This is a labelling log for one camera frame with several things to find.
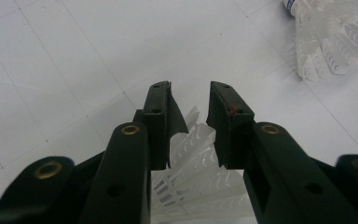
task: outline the plastic shuttlecock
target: plastic shuttlecock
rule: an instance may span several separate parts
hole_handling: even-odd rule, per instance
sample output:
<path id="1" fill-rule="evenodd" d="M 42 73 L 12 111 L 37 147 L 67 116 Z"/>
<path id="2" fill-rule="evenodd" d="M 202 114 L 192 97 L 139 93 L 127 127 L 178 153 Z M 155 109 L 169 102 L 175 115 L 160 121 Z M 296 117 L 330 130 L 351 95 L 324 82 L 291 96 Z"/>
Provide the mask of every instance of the plastic shuttlecock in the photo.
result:
<path id="1" fill-rule="evenodd" d="M 152 223 L 254 216 L 241 175 L 219 167 L 215 130 L 198 117 L 195 107 L 186 117 L 189 134 L 172 137 L 172 169 L 152 172 Z"/>
<path id="2" fill-rule="evenodd" d="M 298 74 L 315 81 L 358 64 L 358 0 L 283 0 L 296 17 Z"/>

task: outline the white floor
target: white floor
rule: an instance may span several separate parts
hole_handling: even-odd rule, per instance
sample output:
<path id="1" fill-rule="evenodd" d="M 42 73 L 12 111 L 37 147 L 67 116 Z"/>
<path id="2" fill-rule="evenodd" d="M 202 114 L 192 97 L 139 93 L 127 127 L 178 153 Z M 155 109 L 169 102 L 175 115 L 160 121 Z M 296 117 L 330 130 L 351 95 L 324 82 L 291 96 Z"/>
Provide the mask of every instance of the white floor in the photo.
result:
<path id="1" fill-rule="evenodd" d="M 358 154 L 358 68 L 303 81 L 294 40 L 281 0 L 0 0 L 0 195 L 40 158 L 103 151 L 162 80 L 183 114 L 206 119 L 221 81 L 312 157 Z"/>

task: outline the white shuttlecock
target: white shuttlecock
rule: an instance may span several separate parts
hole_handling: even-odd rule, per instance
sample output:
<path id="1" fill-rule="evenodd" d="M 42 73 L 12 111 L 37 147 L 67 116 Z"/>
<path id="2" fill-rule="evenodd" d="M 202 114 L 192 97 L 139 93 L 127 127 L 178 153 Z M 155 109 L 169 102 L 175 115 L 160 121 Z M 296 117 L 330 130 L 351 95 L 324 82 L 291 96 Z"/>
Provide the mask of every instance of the white shuttlecock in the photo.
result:
<path id="1" fill-rule="evenodd" d="M 172 137 L 172 169 L 152 172 L 152 223 L 254 216 L 242 176 L 219 167 L 215 130 L 198 117 L 194 107 L 186 117 L 189 134 Z"/>
<path id="2" fill-rule="evenodd" d="M 358 0 L 283 0 L 296 17 L 298 74 L 315 81 L 358 64 Z"/>

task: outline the white tiled floor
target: white tiled floor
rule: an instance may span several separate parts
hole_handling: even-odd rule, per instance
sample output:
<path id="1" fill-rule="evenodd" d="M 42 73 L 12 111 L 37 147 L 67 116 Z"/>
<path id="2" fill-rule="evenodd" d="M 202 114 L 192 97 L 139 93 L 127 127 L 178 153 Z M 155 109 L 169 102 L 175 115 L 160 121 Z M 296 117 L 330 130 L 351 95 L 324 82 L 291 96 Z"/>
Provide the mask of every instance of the white tiled floor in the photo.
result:
<path id="1" fill-rule="evenodd" d="M 312 157 L 358 153 L 358 68 L 304 82 L 295 45 L 280 0 L 0 0 L 0 195 L 39 158 L 104 150 L 161 80 L 184 114 L 221 81 Z"/>

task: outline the shuttlecock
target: shuttlecock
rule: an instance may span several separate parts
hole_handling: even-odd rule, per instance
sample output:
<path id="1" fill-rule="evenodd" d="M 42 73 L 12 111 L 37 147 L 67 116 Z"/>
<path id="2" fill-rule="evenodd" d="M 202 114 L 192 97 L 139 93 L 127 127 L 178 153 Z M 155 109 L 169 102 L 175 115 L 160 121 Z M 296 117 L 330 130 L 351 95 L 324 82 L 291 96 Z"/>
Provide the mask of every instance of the shuttlecock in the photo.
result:
<path id="1" fill-rule="evenodd" d="M 315 81 L 358 64 L 358 0 L 283 0 L 296 17 L 298 74 Z"/>
<path id="2" fill-rule="evenodd" d="M 254 216 L 241 175 L 219 167 L 215 130 L 198 117 L 194 107 L 186 117 L 189 134 L 172 137 L 172 169 L 152 172 L 152 223 Z"/>

